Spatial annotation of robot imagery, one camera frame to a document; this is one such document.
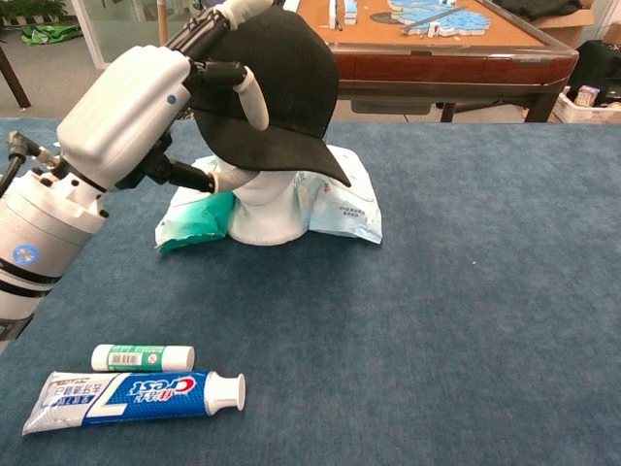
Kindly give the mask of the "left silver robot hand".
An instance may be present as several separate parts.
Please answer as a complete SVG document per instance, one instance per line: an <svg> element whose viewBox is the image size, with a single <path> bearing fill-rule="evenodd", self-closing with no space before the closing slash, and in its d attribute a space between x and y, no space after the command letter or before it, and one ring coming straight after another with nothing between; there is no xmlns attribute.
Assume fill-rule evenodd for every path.
<svg viewBox="0 0 621 466"><path fill-rule="evenodd" d="M191 18L163 46L123 53L57 127L62 161L101 191L135 187L143 177L203 192L233 190L253 178L238 169L230 184L170 159L169 128L201 84L239 96L249 125L269 126L253 72L237 61L213 62L212 49L231 31L272 7L270 1L225 1Z"/></svg>

